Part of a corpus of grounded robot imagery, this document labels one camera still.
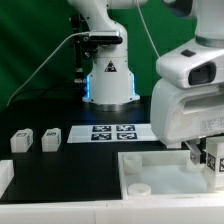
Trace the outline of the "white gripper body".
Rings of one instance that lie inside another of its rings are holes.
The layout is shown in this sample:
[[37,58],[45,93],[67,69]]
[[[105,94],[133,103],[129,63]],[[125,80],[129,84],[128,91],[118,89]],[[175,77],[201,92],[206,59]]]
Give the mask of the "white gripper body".
[[180,89],[161,79],[152,93],[150,121],[165,145],[224,133],[224,85]]

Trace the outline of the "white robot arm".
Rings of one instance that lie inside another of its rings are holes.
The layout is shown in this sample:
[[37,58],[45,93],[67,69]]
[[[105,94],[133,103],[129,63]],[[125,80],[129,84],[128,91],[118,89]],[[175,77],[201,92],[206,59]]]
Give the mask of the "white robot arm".
[[[84,17],[83,38],[93,67],[83,101],[116,110],[139,99],[128,68],[127,31],[108,16],[148,0],[67,0]],[[195,37],[159,57],[161,79],[151,99],[152,132],[167,146],[185,143],[194,164],[208,155],[202,138],[224,133],[224,0],[162,0],[174,14],[197,19]]]

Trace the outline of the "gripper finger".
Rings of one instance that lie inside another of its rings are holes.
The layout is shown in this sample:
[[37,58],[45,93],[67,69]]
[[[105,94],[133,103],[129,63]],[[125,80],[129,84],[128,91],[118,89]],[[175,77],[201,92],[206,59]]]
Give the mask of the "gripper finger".
[[185,142],[186,146],[190,150],[190,159],[194,164],[201,163],[202,152],[198,147],[198,140],[188,140]]

